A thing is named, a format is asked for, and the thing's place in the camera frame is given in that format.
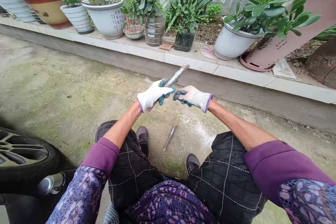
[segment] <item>hand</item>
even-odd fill
[[[153,84],[143,93],[138,94],[138,101],[141,106],[141,110],[144,113],[148,108],[153,107],[154,102],[158,101],[160,105],[163,104],[163,100],[168,98],[171,93],[176,91],[174,87],[163,87],[168,78],[153,82]]]
[[[182,104],[188,104],[189,107],[194,105],[206,113],[212,96],[211,93],[203,93],[193,86],[187,86],[177,90],[173,100],[179,100]]]

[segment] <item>car wheel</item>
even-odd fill
[[[0,127],[0,193],[34,194],[44,177],[57,173],[58,162],[51,144]]]

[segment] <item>lap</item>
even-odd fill
[[[113,120],[103,123],[97,130],[96,142],[116,122]],[[118,212],[122,212],[135,204],[149,188],[162,181],[159,171],[141,151],[135,132],[130,130],[108,180],[112,204]]]
[[[191,172],[187,185],[220,223],[251,223],[266,198],[246,167],[246,150],[232,132],[217,135],[211,147],[212,153]]]

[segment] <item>metal rod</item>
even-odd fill
[[[174,124],[173,128],[171,129],[170,135],[168,136],[168,138],[167,138],[167,140],[166,140],[166,142],[165,142],[165,144],[164,144],[164,147],[163,147],[163,149],[162,149],[163,152],[166,151],[166,149],[167,149],[167,147],[168,147],[168,144],[170,143],[170,140],[172,139],[172,137],[173,137],[173,135],[174,135],[174,133],[175,133],[175,131],[176,131],[176,127],[177,127],[177,125]]]
[[[181,77],[181,75],[184,73],[185,70],[187,70],[189,68],[189,64],[188,63],[184,63],[181,68],[179,70],[176,71],[176,73],[174,73],[174,75],[168,80],[168,82],[164,85],[165,88],[169,88],[171,87],[173,84],[177,83],[179,81],[179,78]],[[155,104],[157,102],[154,102],[153,107],[148,108],[147,111],[150,112],[152,110],[152,108],[154,108]]]

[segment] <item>white tile ledge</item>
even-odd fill
[[[186,57],[175,55],[173,54],[174,51],[165,52],[158,47],[151,48],[147,46],[144,41],[130,41],[125,36],[117,40],[106,40],[97,31],[91,34],[81,35],[76,33],[73,27],[55,30],[48,25],[41,25],[37,22],[23,23],[20,20],[14,20],[8,17],[0,17],[0,24],[47,34],[70,41],[90,44],[122,53],[133,54],[168,64],[181,66],[184,62],[187,62],[191,69],[197,71],[336,105],[336,90],[325,86],[315,86],[278,76],[254,72],[248,69],[226,66],[223,65],[223,62],[218,64],[216,60],[205,59],[203,61],[201,60],[202,58],[196,56],[193,58],[194,54],[191,52],[187,54]]]

